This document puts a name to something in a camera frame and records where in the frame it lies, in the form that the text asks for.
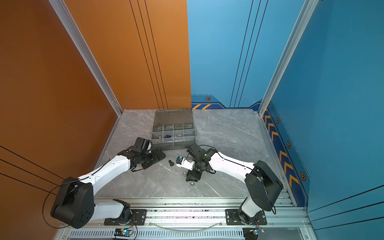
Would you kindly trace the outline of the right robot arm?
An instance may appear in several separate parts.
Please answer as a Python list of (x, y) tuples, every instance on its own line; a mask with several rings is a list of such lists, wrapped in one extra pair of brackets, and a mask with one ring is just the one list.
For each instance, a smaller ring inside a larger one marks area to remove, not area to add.
[(265, 212), (276, 213), (275, 203), (284, 186), (272, 169), (264, 161), (243, 162), (228, 157), (216, 148), (204, 150), (201, 145), (193, 144), (187, 149), (186, 157), (177, 158), (177, 164), (188, 170), (187, 182), (198, 182), (203, 172), (225, 173), (243, 182), (249, 192), (238, 209), (242, 224), (254, 225), (257, 218)]

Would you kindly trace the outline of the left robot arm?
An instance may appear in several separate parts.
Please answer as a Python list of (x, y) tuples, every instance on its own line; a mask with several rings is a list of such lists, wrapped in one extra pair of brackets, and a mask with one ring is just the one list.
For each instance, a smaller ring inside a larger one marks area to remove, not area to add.
[(143, 170), (166, 157), (161, 149), (153, 149), (150, 140), (137, 138), (134, 145), (119, 152), (96, 170), (78, 178), (66, 178), (56, 188), (58, 193), (51, 208), (52, 218), (75, 229), (96, 220), (114, 221), (118, 225), (133, 222), (131, 205), (119, 199), (96, 203), (95, 195), (106, 184), (127, 171)]

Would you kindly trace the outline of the grey plastic organizer box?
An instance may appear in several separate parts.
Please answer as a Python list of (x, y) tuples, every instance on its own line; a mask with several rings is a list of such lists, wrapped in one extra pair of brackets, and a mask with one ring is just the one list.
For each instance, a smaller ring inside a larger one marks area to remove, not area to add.
[(152, 146), (163, 151), (187, 149), (195, 143), (191, 109), (157, 110), (152, 130)]

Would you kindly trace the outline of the circuit board right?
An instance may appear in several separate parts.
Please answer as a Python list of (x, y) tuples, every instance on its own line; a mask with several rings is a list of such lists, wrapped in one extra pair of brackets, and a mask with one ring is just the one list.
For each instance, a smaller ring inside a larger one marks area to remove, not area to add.
[(245, 240), (257, 240), (259, 236), (264, 233), (265, 233), (265, 230), (261, 227), (243, 228), (243, 236)]

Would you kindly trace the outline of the green circuit board left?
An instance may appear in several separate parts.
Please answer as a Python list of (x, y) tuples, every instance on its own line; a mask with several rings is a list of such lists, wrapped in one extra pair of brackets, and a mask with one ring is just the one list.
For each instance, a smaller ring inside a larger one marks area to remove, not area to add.
[(134, 231), (128, 228), (116, 228), (114, 231), (113, 239), (115, 240), (128, 240), (134, 237)]

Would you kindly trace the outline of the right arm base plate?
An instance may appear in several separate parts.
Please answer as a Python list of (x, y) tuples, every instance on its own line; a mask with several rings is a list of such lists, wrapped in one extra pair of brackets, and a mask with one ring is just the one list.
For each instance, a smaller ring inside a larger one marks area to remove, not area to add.
[(267, 218), (263, 210), (256, 213), (255, 216), (249, 217), (247, 214), (240, 212), (240, 209), (226, 209), (226, 223), (229, 226), (234, 225), (267, 225)]

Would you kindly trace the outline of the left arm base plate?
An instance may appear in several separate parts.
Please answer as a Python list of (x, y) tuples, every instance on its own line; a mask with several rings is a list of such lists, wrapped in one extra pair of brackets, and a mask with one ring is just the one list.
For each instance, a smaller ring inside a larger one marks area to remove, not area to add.
[(105, 219), (105, 226), (144, 226), (147, 218), (146, 209), (131, 210), (127, 219)]

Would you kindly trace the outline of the aluminium front rail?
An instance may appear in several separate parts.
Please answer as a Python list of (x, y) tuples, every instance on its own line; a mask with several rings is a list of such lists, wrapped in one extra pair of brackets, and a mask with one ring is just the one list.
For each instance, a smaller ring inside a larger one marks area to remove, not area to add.
[(244, 198), (133, 198), (126, 199), (131, 210), (146, 209), (144, 226), (127, 226), (136, 240), (242, 240), (243, 228), (265, 230), (258, 240), (314, 240), (316, 234), (302, 207), (293, 207), (289, 194), (283, 191), (276, 203), (276, 213), (265, 212), (267, 225), (234, 225), (226, 223), (226, 209), (239, 209)]

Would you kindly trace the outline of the aluminium right table edge rail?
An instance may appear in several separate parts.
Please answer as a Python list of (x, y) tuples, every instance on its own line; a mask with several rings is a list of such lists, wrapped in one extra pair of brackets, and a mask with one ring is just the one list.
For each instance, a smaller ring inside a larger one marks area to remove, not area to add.
[(291, 190), (291, 187), (289, 186), (288, 180), (286, 178), (286, 175), (284, 173), (284, 170), (282, 168), (279, 156), (276, 153), (274, 144), (270, 138), (268, 129), (266, 128), (264, 121), (262, 117), (260, 117), (258, 114), (256, 114), (256, 118), (261, 130), (262, 139), (264, 140), (264, 143), (266, 145), (267, 153), (268, 153), (268, 159), (271, 163), (271, 169), (274, 171), (274, 173), (277, 175), (277, 177), (280, 179), (280, 181), (283, 183), (284, 191), (289, 194), (289, 197), (291, 199), (291, 205), (293, 207), (297, 207), (297, 201), (295, 199), (295, 196)]

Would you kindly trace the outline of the aluminium left corner post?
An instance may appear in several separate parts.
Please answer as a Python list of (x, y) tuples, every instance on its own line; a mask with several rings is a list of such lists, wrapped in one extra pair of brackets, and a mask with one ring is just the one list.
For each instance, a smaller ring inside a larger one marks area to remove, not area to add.
[(59, 17), (71, 40), (75, 44), (83, 60), (93, 74), (95, 80), (99, 84), (101, 90), (105, 94), (107, 100), (112, 106), (113, 110), (120, 118), (123, 114), (123, 109), (118, 102), (112, 88), (110, 87), (105, 75), (103, 74), (99, 64), (97, 63), (91, 49), (89, 48), (85, 38), (83, 37), (79, 27), (77, 26), (74, 18), (72, 17), (66, 3), (62, 0), (49, 0), (55, 13)]

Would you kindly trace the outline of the aluminium corner post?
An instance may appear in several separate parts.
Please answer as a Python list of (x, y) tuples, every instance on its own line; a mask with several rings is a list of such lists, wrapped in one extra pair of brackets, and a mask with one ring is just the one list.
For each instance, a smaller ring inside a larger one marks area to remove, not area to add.
[(300, 39), (313, 15), (318, 2), (319, 0), (304, 1), (303, 7), (295, 22), (293, 30), (261, 102), (260, 108), (258, 110), (259, 117), (264, 115), (269, 103), (271, 102), (272, 97), (286, 71), (286, 68), (296, 50), (298, 43), (300, 42)]
[(123, 109), (118, 102), (112, 88), (110, 87), (105, 75), (103, 74), (99, 64), (97, 63), (91, 49), (89, 48), (85, 38), (83, 37), (79, 27), (77, 26), (74, 18), (72, 17), (66, 3), (62, 0), (49, 0), (55, 13), (59, 17), (71, 40), (75, 44), (83, 60), (93, 74), (95, 80), (99, 84), (101, 90), (105, 94), (107, 100), (112, 106), (113, 110), (120, 118), (123, 114)]

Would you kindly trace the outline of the aluminium right corner post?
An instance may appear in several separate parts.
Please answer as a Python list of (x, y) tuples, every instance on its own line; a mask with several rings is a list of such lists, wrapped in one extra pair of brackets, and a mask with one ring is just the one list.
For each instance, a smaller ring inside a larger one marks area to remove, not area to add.
[(260, 108), (258, 110), (259, 117), (264, 115), (269, 103), (271, 102), (272, 97), (286, 71), (286, 68), (296, 50), (298, 43), (300, 42), (300, 39), (313, 15), (318, 2), (319, 0), (304, 1), (303, 7), (295, 22), (293, 30), (261, 102)]

